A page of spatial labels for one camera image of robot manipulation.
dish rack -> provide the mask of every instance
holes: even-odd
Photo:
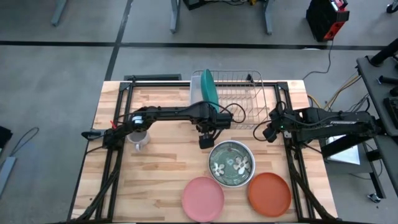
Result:
[[[258,71],[210,70],[210,72],[216,83],[218,104],[226,107],[231,103],[237,103],[246,112],[244,122],[232,123],[231,129],[254,129],[256,125],[268,118],[266,93]],[[192,74],[191,103],[203,100],[200,90],[202,73],[203,70],[197,70]],[[244,113],[240,107],[232,105],[227,109],[234,114],[234,120],[243,120]]]

gray floor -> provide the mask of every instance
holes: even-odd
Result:
[[[0,40],[92,41],[116,39],[126,0],[69,0],[59,27],[50,19],[54,0],[0,2]],[[389,0],[350,1],[350,21],[336,45],[386,45],[398,36],[398,14],[387,15]],[[180,30],[169,32],[170,3],[135,0],[124,42],[207,42],[237,44],[318,44],[303,19],[309,0],[276,0],[274,35],[266,36],[260,9],[210,4],[188,11],[181,6]],[[0,223],[45,223],[66,219],[86,141],[80,132],[90,128],[104,80],[111,47],[0,46],[0,125],[12,129],[5,154],[31,127],[40,133],[23,151],[0,198]],[[327,75],[305,81],[319,102],[355,72],[355,59],[372,51],[334,50]],[[264,79],[301,79],[328,65],[326,50],[162,49],[121,48],[112,80],[125,75],[255,69]],[[366,89],[357,82],[334,104],[344,110]],[[381,175],[387,199],[370,202],[370,181],[349,175],[330,175],[339,217],[373,223],[398,222],[398,198],[386,172]]]

wooden table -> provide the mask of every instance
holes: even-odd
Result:
[[[104,82],[93,128],[111,127],[109,121],[113,119],[119,84],[120,82]],[[308,107],[304,82],[295,80],[288,81],[288,84],[294,109]],[[267,106],[272,109],[275,106],[274,90],[266,87],[265,91]],[[150,105],[188,106],[189,87],[135,87],[131,111]],[[208,154],[211,149],[199,148],[198,132],[188,121],[159,121],[151,126],[149,133],[150,144],[142,152],[136,152],[130,142],[125,143],[113,221],[192,222],[182,210],[180,197],[190,180],[198,176],[211,176],[207,168]],[[281,176],[290,187],[282,136],[278,136],[277,140],[270,144],[256,141],[252,136],[252,130],[230,129],[223,131],[215,143],[230,139],[240,141],[250,148],[256,160],[255,175],[273,172]],[[102,140],[90,142],[87,150],[100,146],[101,142]],[[312,146],[319,149],[317,143],[312,143]],[[82,214],[98,193],[105,157],[105,149],[86,156],[78,183],[72,218]],[[335,204],[322,155],[304,149],[303,157],[310,189],[327,211],[336,217]],[[223,190],[225,205],[221,216],[215,222],[297,221],[293,201],[284,215],[269,218],[257,214],[251,208],[246,194],[247,185],[234,189],[223,187]],[[305,197],[301,190],[300,198],[306,217]],[[104,216],[108,209],[108,201],[109,197],[106,197]]]

pink plate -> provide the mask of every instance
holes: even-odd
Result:
[[[213,221],[220,215],[223,207],[223,189],[208,177],[191,180],[182,194],[182,208],[196,222]]]

white cup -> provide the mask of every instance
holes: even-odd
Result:
[[[143,131],[140,133],[130,133],[127,136],[127,140],[135,145],[136,151],[140,152],[146,144],[149,142],[149,133],[147,131]]]

